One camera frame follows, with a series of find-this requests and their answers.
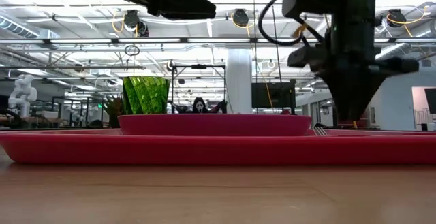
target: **green vase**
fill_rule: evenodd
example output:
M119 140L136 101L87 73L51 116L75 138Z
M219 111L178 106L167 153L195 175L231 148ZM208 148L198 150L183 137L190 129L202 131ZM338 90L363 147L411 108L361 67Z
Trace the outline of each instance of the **green vase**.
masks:
M160 77L123 78L125 114L165 114L170 81Z

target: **white wall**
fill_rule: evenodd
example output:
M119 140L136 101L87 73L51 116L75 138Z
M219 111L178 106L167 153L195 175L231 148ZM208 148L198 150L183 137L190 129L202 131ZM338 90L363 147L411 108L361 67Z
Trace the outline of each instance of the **white wall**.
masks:
M370 102L375 108L375 120L380 129L416 129L414 122L413 86L436 86L436 78L429 71L393 76L386 79Z
M333 126L333 106L328 106L328 114L320 113L321 124Z
M316 89L315 93L313 93L313 94L304 94L304 95L297 96L295 98L296 107L308 105L307 106L307 116L310 116L311 115L311 106L310 106L311 103L319 102L319 101L323 101L325 99L331 99L331 98L332 98L332 94L330 93L330 91L328 89L321 89L321 90Z

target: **wooden table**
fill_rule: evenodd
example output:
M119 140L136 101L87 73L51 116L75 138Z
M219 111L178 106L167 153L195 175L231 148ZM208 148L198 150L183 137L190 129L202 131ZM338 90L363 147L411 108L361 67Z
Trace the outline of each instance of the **wooden table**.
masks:
M19 165L1 224L434 224L436 167Z

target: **black screen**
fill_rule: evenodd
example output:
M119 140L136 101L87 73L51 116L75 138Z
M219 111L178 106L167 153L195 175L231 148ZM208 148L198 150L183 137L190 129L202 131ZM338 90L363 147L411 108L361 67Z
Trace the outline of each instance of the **black screen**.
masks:
M292 84L283 83L282 86L283 88L281 88L280 83L268 83L272 106L274 108L291 106L290 89L292 88ZM251 105L253 108L271 107L265 83L251 84Z
M8 107L8 104L7 104L8 100L9 100L8 96L0 95L0 108L7 109L7 107Z
M436 114L436 89L425 89L430 114Z

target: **red tray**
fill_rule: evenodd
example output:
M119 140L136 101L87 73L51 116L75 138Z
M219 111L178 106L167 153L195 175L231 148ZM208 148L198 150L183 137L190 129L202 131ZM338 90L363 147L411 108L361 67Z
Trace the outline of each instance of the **red tray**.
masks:
M119 116L124 135L297 136L312 118L278 114L147 114Z
M434 133L327 131L332 136L121 135L118 129L0 133L20 163L356 165L435 164Z

